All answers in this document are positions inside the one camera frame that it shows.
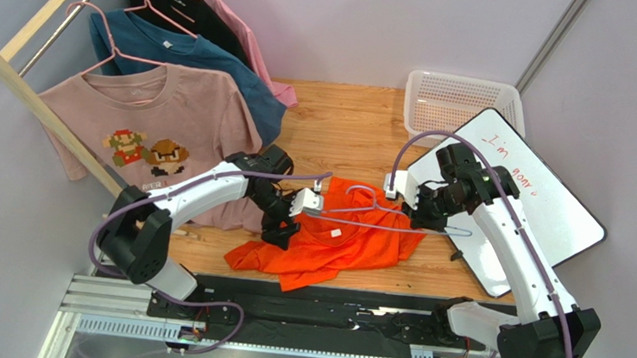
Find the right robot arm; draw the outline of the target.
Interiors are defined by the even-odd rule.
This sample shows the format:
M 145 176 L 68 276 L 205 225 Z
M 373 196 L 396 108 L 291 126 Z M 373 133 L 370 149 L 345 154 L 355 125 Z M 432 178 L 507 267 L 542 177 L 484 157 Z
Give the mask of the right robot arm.
M 472 218 L 472 236 L 492 248 L 516 312 L 506 314 L 458 297 L 435 308 L 442 339 L 467 336 L 501 358 L 583 358 L 601 329 L 592 308 L 583 309 L 560 282 L 533 233 L 512 171 L 491 166 L 469 144 L 431 149 L 399 181 L 415 228 L 447 230 L 456 217 Z

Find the orange t-shirt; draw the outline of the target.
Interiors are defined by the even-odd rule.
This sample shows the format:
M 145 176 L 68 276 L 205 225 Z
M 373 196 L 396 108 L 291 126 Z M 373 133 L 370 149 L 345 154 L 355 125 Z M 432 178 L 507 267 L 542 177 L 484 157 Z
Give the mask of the orange t-shirt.
M 369 186 L 376 191 L 381 206 L 398 210 L 398 206 L 389 202 L 377 187 L 339 177 L 331 180 L 328 192 L 323 195 L 324 209 L 369 207 L 371 201 L 367 191 L 345 194 L 345 190 L 354 184 Z M 411 228 L 407 216 L 376 210 L 331 216 L 386 227 Z M 235 271 L 274 274 L 281 290 L 290 292 L 335 279 L 342 271 L 394 267 L 407 260 L 426 237 L 426 234 L 328 222 L 305 214 L 298 215 L 296 222 L 300 224 L 300 232 L 293 235 L 287 250 L 266 242 L 246 242 L 224 255 L 226 264 Z

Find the light blue wire hanger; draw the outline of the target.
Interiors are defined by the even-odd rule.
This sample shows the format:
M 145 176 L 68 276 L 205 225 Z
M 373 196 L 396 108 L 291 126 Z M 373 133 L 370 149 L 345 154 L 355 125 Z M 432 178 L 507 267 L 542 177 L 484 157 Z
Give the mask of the light blue wire hanger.
M 371 205 L 369 207 L 352 207 L 352 208 L 335 208 L 332 210 L 319 209 L 315 213 L 305 213 L 305 215 L 309 217 L 314 217 L 319 220 L 326 220 L 328 222 L 334 223 L 345 223 L 346 225 L 356 225 L 357 227 L 366 227 L 368 229 L 378 229 L 385 231 L 395 231 L 398 233 L 405 234 L 425 234 L 425 235 L 436 235 L 436 236 L 454 236 L 454 237 L 471 237 L 473 236 L 473 232 L 469 229 L 465 228 L 455 228 L 454 226 L 446 226 L 446 229 L 441 231 L 435 231 L 434 229 L 406 229 L 406 228 L 395 228 L 395 227 L 386 227 L 384 225 L 377 225 L 376 223 L 362 223 L 357 221 L 348 221 L 347 219 L 332 217 L 331 214 L 343 214 L 343 213 L 362 213 L 362 212 L 371 212 L 373 210 L 386 212 L 387 214 L 396 214 L 399 216 L 405 216 L 405 213 L 395 210 L 389 209 L 387 207 L 383 207 L 378 203 L 378 196 L 376 195 L 376 191 L 370 188 L 367 185 L 359 185 L 354 184 L 349 186 L 345 190 L 345 194 L 352 193 L 353 191 L 367 191 L 370 195 L 369 199 L 371 201 Z

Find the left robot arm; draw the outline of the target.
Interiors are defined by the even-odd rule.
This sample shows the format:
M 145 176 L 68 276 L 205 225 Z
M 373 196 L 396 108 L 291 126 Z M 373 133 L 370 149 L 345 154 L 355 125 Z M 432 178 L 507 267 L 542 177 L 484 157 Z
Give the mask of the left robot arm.
M 172 232 L 208 210 L 245 199 L 262 210 L 262 240 L 287 249 L 300 224 L 292 214 L 295 196 L 276 185 L 292 173 L 293 161 L 273 145 L 259 154 L 229 155 L 211 170 L 163 189 L 144 192 L 128 186 L 92 234 L 90 250 L 103 252 L 116 276 L 185 301 L 199 282 L 170 259 Z

